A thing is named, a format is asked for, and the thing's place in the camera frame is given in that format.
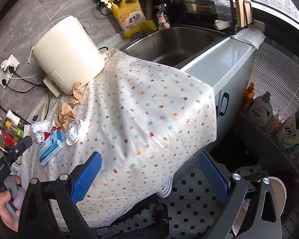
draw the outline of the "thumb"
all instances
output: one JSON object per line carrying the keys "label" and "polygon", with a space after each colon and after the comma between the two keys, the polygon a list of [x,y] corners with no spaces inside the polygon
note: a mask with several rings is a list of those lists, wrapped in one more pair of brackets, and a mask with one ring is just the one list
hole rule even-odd
{"label": "thumb", "polygon": [[6,208],[6,204],[11,199],[10,191],[5,191],[0,193],[0,217],[7,227],[14,231],[18,231],[18,222],[15,221],[13,216],[10,214]]}

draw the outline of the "black metal rack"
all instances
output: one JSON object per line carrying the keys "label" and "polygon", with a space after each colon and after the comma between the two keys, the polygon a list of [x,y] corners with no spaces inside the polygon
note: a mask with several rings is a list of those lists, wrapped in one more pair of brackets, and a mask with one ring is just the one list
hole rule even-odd
{"label": "black metal rack", "polygon": [[[236,28],[236,22],[237,22],[236,8],[234,7],[233,0],[229,0],[229,1],[230,1],[230,9],[231,9],[231,32],[232,32],[233,35],[235,35],[242,28],[240,28],[240,27]],[[248,22],[247,22],[248,18],[247,18],[246,4],[249,4],[249,6],[250,6],[250,12],[251,12],[251,18],[252,18],[252,22],[250,24],[254,24],[254,14],[253,14],[253,7],[251,5],[251,2],[244,0],[243,1],[244,17],[245,17],[245,22],[246,22],[246,26],[244,28],[248,28],[248,25],[249,25]]]}

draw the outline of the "blue grip pad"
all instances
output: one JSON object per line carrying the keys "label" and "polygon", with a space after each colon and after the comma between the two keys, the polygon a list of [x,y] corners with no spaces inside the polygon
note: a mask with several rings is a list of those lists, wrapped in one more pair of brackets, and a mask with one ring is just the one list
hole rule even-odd
{"label": "blue grip pad", "polygon": [[94,152],[94,157],[88,159],[88,161],[80,175],[72,184],[71,200],[74,204],[84,199],[102,166],[102,157],[97,152]]}
{"label": "blue grip pad", "polygon": [[217,199],[226,204],[229,201],[228,184],[219,173],[216,166],[204,152],[202,152],[198,158],[198,165],[205,175],[208,183],[213,188],[213,192],[216,195]]}

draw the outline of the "yellow bottle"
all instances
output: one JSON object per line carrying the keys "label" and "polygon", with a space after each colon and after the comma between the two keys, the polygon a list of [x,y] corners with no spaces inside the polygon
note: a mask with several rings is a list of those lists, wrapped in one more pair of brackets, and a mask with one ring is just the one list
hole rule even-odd
{"label": "yellow bottle", "polygon": [[109,0],[112,3],[113,15],[120,23],[127,37],[144,30],[143,23],[146,21],[146,18],[138,0],[121,0],[119,6],[114,4],[114,1]]}

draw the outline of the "kitchen sink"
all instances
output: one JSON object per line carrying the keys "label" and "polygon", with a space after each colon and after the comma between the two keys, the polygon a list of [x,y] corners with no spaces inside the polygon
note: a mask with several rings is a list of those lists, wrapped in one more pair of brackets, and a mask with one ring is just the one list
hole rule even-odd
{"label": "kitchen sink", "polygon": [[125,45],[126,54],[181,69],[226,35],[197,27],[171,27]]}

